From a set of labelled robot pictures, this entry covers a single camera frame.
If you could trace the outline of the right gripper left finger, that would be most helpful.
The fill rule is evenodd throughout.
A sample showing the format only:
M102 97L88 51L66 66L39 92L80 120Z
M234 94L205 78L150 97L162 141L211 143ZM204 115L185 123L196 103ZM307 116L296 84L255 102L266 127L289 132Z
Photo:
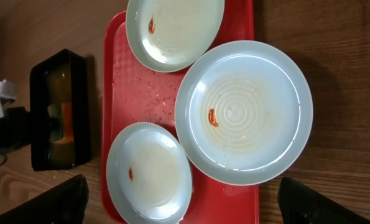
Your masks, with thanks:
M76 175L0 215L0 223L82 224L89 199L84 175Z

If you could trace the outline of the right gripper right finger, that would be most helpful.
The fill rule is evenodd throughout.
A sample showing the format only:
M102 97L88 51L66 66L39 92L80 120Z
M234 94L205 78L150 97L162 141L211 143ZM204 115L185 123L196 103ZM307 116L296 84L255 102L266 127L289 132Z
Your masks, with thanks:
M370 224L370 220L290 177L281 179L277 201L284 224Z

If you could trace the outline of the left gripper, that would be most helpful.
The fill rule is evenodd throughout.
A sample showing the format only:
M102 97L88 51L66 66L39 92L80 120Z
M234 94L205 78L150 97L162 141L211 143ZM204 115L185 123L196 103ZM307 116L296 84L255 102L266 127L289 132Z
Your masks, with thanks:
M30 144L30 113L24 107L8 108L0 118L0 149L17 149Z

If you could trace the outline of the green orange sponge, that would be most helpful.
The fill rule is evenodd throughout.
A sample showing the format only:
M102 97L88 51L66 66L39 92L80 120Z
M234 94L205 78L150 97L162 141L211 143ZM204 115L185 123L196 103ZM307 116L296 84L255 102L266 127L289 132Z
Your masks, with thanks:
M54 144L69 144L74 141L72 104L60 103L47 107L49 114L49 141Z

